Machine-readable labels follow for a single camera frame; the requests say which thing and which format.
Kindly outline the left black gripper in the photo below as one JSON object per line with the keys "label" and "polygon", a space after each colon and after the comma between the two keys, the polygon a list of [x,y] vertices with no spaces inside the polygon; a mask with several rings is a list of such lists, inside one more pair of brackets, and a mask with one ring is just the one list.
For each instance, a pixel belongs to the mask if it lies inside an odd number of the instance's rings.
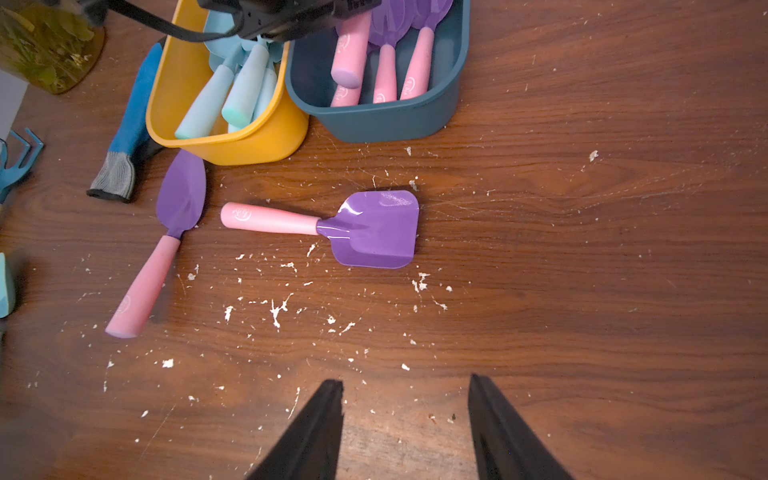
{"label": "left black gripper", "polygon": [[381,4],[377,0],[289,0],[289,1],[198,1],[206,10],[229,14],[238,12],[242,25],[236,34],[242,39],[292,41],[362,15]]}

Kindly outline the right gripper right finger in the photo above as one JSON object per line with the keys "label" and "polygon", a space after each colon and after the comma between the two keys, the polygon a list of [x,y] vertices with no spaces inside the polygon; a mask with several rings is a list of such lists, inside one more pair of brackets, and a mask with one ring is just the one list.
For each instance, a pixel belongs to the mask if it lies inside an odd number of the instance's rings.
{"label": "right gripper right finger", "polygon": [[491,378],[471,376],[468,411],[480,479],[572,479]]}

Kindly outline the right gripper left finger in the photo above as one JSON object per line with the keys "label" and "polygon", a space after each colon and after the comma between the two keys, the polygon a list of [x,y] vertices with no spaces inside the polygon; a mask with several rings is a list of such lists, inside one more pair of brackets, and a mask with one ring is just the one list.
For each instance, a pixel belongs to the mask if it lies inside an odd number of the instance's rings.
{"label": "right gripper left finger", "polygon": [[324,380],[246,479],[336,478],[343,430],[343,382]]}

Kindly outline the teal shovel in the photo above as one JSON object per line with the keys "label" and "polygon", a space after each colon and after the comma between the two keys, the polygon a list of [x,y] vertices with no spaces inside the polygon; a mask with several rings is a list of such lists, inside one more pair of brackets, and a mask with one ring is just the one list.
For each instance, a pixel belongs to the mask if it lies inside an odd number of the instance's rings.
{"label": "teal shovel", "polygon": [[181,140],[207,137],[217,121],[243,56],[241,46],[233,48],[201,89],[175,131]]}
{"label": "teal shovel", "polygon": [[16,288],[6,255],[0,253],[0,318],[8,317],[15,309]]}
{"label": "teal shovel", "polygon": [[223,118],[237,129],[243,129],[251,123],[270,60],[268,41],[262,37],[242,40],[241,47],[246,53],[246,60],[222,108]]}
{"label": "teal shovel", "polygon": [[258,94],[255,94],[253,89],[257,83],[255,73],[240,73],[235,78],[222,108],[222,116],[228,124],[228,133],[239,131],[255,122],[272,101],[278,79],[272,62],[266,64],[259,78],[261,82]]}

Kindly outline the teal plastic storage box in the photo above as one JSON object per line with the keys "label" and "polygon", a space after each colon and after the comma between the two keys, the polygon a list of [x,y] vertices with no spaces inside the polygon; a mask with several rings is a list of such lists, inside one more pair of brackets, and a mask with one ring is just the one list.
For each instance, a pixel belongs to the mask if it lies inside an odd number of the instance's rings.
{"label": "teal plastic storage box", "polygon": [[331,77],[337,33],[327,29],[297,40],[287,60],[286,86],[294,103],[347,143],[415,140],[442,129],[457,109],[460,76],[470,46],[469,1],[456,1],[436,27],[428,90],[405,101],[375,104],[374,80],[379,54],[371,53],[355,106],[331,105],[336,84]]}

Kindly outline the purple square shovel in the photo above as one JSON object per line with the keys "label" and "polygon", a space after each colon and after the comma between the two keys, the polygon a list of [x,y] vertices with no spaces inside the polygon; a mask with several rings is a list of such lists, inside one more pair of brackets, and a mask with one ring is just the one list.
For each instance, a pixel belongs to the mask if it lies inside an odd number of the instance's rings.
{"label": "purple square shovel", "polygon": [[411,28],[414,15],[411,0],[384,0],[372,10],[369,42],[379,47],[374,104],[397,100],[396,46]]}
{"label": "purple square shovel", "polygon": [[419,213],[415,195],[393,190],[354,193],[328,219],[234,202],[220,219],[230,229],[324,236],[345,266],[399,269],[414,258]]}
{"label": "purple square shovel", "polygon": [[335,47],[331,76],[340,86],[358,89],[363,83],[370,37],[372,12],[344,20],[336,27],[338,40]]}
{"label": "purple square shovel", "polygon": [[431,75],[435,30],[452,5],[453,0],[415,1],[412,27],[418,31],[418,38],[400,94],[401,100],[413,99],[426,93]]}

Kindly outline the yellow plastic storage box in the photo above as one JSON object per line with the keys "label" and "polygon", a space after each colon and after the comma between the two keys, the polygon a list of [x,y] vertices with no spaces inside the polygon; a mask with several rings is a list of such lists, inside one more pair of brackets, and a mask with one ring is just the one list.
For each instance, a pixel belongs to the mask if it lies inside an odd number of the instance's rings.
{"label": "yellow plastic storage box", "polygon": [[309,115],[294,103],[286,87],[289,55],[294,46],[293,42],[283,44],[275,93],[254,123],[229,133],[226,121],[218,117],[209,136],[183,140],[175,136],[175,131],[213,71],[209,51],[203,44],[167,39],[146,113],[150,136],[166,148],[183,149],[221,166],[289,157],[301,146],[309,124]]}

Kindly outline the purple pointed shovel top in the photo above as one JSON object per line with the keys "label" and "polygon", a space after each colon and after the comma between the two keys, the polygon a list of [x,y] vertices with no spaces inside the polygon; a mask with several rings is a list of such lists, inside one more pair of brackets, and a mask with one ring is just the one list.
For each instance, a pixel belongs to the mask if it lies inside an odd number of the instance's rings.
{"label": "purple pointed shovel top", "polygon": [[342,85],[336,87],[331,108],[351,107],[359,104],[362,88],[347,88]]}

